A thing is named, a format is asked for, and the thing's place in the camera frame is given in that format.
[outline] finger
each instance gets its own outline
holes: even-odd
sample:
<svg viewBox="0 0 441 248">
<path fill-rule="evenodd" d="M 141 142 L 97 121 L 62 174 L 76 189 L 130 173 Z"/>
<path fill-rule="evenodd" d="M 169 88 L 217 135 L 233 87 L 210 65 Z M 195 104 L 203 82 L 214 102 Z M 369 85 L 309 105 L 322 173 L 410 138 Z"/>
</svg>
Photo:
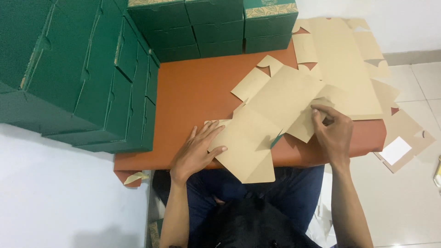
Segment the finger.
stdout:
<svg viewBox="0 0 441 248">
<path fill-rule="evenodd" d="M 225 129 L 225 125 L 222 125 L 222 126 L 220 126 L 220 127 L 217 127 L 216 129 L 214 129 L 211 133 L 209 133 L 207 136 L 206 136 L 206 139 L 208 140 L 208 142 L 212 142 L 213 141 L 213 139 L 214 138 L 216 138 L 216 136 L 220 133 L 220 132 L 222 132 L 222 130 L 224 130 Z"/>
<path fill-rule="evenodd" d="M 211 132 L 213 132 L 214 129 L 216 129 L 216 127 L 219 125 L 219 120 L 215 120 L 207 129 L 207 131 L 205 131 L 204 135 L 207 136 L 208 134 L 210 134 Z"/>
<path fill-rule="evenodd" d="M 320 104 L 311 105 L 311 108 L 323 111 L 331 118 L 337 118 L 339 116 L 344 116 L 344 114 L 338 112 L 334 108 L 328 107 L 328 106 L 325 106 L 325 105 L 320 105 Z"/>
<path fill-rule="evenodd" d="M 198 135 L 203 134 L 208 127 L 211 125 L 212 121 L 207 121 L 207 123 L 205 123 L 205 125 L 202 127 L 202 129 L 198 132 Z"/>
<path fill-rule="evenodd" d="M 191 130 L 190 135 L 189 135 L 188 138 L 187 138 L 187 141 L 193 139 L 193 138 L 196 136 L 196 130 L 197 130 L 197 129 L 198 129 L 197 126 L 194 126 L 194 127 L 193 127 L 193 129 Z"/>
<path fill-rule="evenodd" d="M 314 125 L 314 132 L 318 133 L 323 131 L 325 126 L 321 122 L 320 111 L 313 109 L 311 119 L 312 119 L 312 124 Z"/>
<path fill-rule="evenodd" d="M 213 151 L 211 151 L 209 154 L 207 154 L 207 157 L 211 161 L 216 156 L 221 155 L 223 152 L 225 152 L 227 150 L 228 150 L 228 148 L 226 146 L 216 147 L 216 148 L 213 149 Z"/>
</svg>

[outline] orange tablecloth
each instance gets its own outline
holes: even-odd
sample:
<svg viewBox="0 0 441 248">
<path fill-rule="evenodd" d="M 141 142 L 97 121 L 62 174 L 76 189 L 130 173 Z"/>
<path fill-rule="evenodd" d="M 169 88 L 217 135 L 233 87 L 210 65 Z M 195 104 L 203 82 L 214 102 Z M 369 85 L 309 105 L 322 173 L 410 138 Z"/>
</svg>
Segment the orange tablecloth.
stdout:
<svg viewBox="0 0 441 248">
<path fill-rule="evenodd" d="M 117 154 L 115 173 L 124 182 L 127 176 L 145 169 L 168 169 L 193 126 L 206 120 L 230 119 L 241 103 L 230 91 L 266 55 L 297 68 L 292 41 L 286 50 L 242 54 L 161 64 L 158 78 L 153 151 Z M 350 156 L 381 151 L 386 137 L 383 120 L 354 122 Z M 310 167 L 326 163 L 315 136 L 306 144 L 285 134 L 271 150 L 274 166 Z M 207 168 L 220 168 L 218 161 Z M 137 186 L 140 180 L 129 186 Z"/>
</svg>

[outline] tiled floor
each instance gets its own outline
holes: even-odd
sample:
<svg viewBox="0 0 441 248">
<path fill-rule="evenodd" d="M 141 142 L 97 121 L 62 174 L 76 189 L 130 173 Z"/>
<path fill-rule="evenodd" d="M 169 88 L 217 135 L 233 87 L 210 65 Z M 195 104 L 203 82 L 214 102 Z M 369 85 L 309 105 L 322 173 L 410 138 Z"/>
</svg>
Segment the tiled floor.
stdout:
<svg viewBox="0 0 441 248">
<path fill-rule="evenodd" d="M 382 80 L 401 90 L 397 102 L 437 141 L 391 173 L 370 153 L 351 172 L 376 247 L 441 248 L 441 188 L 433 177 L 441 155 L 441 63 L 390 67 Z"/>
</svg>

